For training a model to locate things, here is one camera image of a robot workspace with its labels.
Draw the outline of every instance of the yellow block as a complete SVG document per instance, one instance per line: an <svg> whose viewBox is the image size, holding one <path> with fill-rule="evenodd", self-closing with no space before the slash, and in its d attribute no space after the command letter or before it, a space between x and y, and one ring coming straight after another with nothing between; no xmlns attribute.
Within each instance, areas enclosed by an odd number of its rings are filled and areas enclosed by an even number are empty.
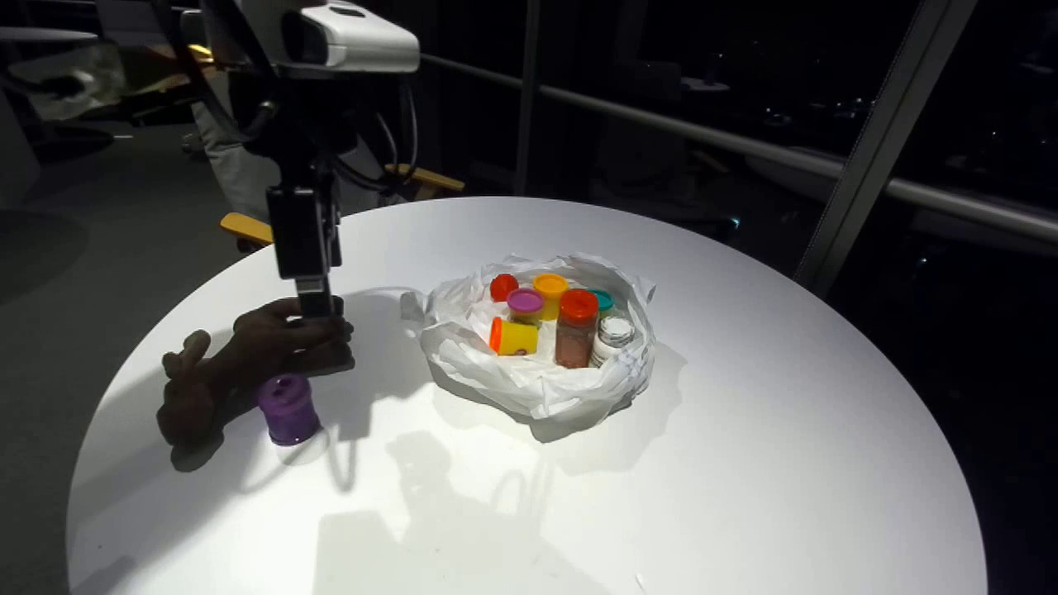
<svg viewBox="0 0 1058 595"><path fill-rule="evenodd" d="M397 173L397 176L406 176L411 165L388 165L388 173ZM431 168L416 168L411 176L416 185L435 185L435 190L446 190L446 193L464 193L468 183L464 179L450 179L450 176L439 176L439 173L431 173Z"/></svg>
<svg viewBox="0 0 1058 595"><path fill-rule="evenodd" d="M260 223L260 218L250 218L250 215L242 215L242 213L227 213L227 215L222 218L222 227L226 227L227 236L270 244L270 224Z"/></svg>

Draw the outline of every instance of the small cup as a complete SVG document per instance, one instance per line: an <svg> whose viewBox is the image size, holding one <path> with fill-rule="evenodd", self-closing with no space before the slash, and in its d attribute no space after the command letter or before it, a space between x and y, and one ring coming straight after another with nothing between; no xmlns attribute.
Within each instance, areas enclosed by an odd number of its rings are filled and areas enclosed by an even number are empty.
<svg viewBox="0 0 1058 595"><path fill-rule="evenodd" d="M541 315L541 293L539 292L513 292L505 297L508 319L518 323L539 323Z"/></svg>
<svg viewBox="0 0 1058 595"><path fill-rule="evenodd" d="M594 351L600 304L592 292L565 292L556 326L556 363L589 367Z"/></svg>
<svg viewBox="0 0 1058 595"><path fill-rule="evenodd" d="M518 292L518 282L516 282L513 273L495 273L495 277L489 282L489 297L492 297L492 301L505 301L513 292Z"/></svg>
<svg viewBox="0 0 1058 595"><path fill-rule="evenodd" d="M269 423L269 436L277 446L295 446L320 429L320 416L311 407L308 377L280 374L258 386L258 407Z"/></svg>
<svg viewBox="0 0 1058 595"><path fill-rule="evenodd" d="M570 282L561 273L539 273L533 282L533 287L541 293L541 321L556 321L559 319L559 301L570 292Z"/></svg>
<svg viewBox="0 0 1058 595"><path fill-rule="evenodd" d="M624 343L635 342L635 323L627 319L601 319L594 335L594 367L617 356Z"/></svg>
<svg viewBox="0 0 1058 595"><path fill-rule="evenodd" d="M594 293L594 304L600 304L600 315L612 315L614 312L614 293L612 292L592 292Z"/></svg>

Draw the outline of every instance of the metal pole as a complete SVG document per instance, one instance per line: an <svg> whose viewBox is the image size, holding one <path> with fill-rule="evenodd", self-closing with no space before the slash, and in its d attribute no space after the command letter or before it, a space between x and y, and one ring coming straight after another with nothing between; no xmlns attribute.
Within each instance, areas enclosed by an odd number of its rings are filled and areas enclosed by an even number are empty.
<svg viewBox="0 0 1058 595"><path fill-rule="evenodd" d="M1058 244L1058 213L1018 204L1013 197L970 197L943 190L929 190L919 183L893 179L885 190L899 203L914 203L932 213L949 213L970 223L981 223L993 227L1018 233L1029 238L1056 241Z"/></svg>
<svg viewBox="0 0 1058 595"><path fill-rule="evenodd" d="M523 84L516 75L502 75L502 73L492 73L492 71L468 67L468 62L455 62L455 61L424 56L424 62L444 67L444 71L454 71L454 73L464 73L464 75L474 75L474 78L501 84L501 86L508 86L508 88L523 88ZM610 100L594 100L594 97L582 97L582 94L570 94L570 88L556 88L556 86L541 86L539 97L565 103L565 107L580 107L580 109L589 109L589 113L601 113L601 117L612 117L612 118L627 118L635 127L670 133L679 139L692 139L692 141L700 141L700 147L718 147L718 150L730 150L730 153L742 153L742 155L753 155L753 158L767 158L767 162L777 162L777 165L791 165L798 173L814 173L814 176L825 176L825 179L839 179L842 176L842 162L826 158L826 155L807 155L807 153L798 153L798 150L756 141L756 139L746 139L746 135L730 135L730 133L721 133L721 129L668 118L668 117L657 117L657 113L633 109L633 107L622 107L622 103L610 103ZM970 218L970 223L1009 227L1009 233L1018 233L1018 236L1029 236L1029 238L1058 241L1058 213L1029 208L1029 204L1018 204L1013 197L975 197L975 196L959 196L959 193L949 193L949 190L919 185L919 183L908 183L908 179L893 179L885 185L885 196L899 197L899 203L924 204L924 208L949 213L949 215L959 215L959 218Z"/></svg>
<svg viewBox="0 0 1058 595"><path fill-rule="evenodd" d="M487 84L495 84L495 86L523 88L518 75L505 75L505 73L495 73L495 71L480 71L480 67L470 67L470 62L460 62L460 61L444 61L444 56L435 56L435 54L424 54L420 61L427 67L468 73L470 78L487 78Z"/></svg>
<svg viewBox="0 0 1058 595"><path fill-rule="evenodd" d="M798 282L829 292L849 259L893 165L916 129L936 78L943 75L975 0L924 0L895 54L878 109L869 113L848 176L836 183L826 213L800 259Z"/></svg>
<svg viewBox="0 0 1058 595"><path fill-rule="evenodd" d="M526 185L529 185L529 165L533 165L537 88L539 88L539 0L526 0L518 153L516 153L516 190L518 190L518 193L526 193Z"/></svg>

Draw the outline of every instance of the plastic bag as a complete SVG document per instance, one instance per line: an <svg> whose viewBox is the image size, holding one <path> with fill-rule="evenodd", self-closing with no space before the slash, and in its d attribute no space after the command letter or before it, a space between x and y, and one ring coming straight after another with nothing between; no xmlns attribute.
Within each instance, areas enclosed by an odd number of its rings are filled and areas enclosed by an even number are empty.
<svg viewBox="0 0 1058 595"><path fill-rule="evenodd" d="M502 271L518 282L559 271L584 287L605 287L637 335L600 367L582 371L551 363L556 323L541 323L537 356L495 356L482 336L489 321L505 315L502 304L489 301L489 282ZM436 385L460 398L495 402L533 423L589 427L651 377L655 335L644 312L651 292L633 267L612 267L601 259L502 260L480 267L474 277L439 285L427 301L431 326L420 343Z"/></svg>

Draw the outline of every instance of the white surface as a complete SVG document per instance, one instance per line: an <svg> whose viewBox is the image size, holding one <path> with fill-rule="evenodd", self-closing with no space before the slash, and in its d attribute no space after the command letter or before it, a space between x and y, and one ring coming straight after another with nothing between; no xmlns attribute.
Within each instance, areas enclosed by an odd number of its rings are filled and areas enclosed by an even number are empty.
<svg viewBox="0 0 1058 595"><path fill-rule="evenodd" d="M978 520L924 400L771 267L559 203L406 204L340 233L361 367L313 379L328 433L277 449L248 412L204 470L169 470L160 356L290 293L260 250L181 301L107 389L72 481L72 593L984 595ZM657 371L633 409L539 442L427 379L397 293L565 250L657 282Z"/></svg>
<svg viewBox="0 0 1058 595"><path fill-rule="evenodd" d="M358 6L324 3L300 9L328 41L328 67L344 73L416 73L420 41L411 31Z"/></svg>

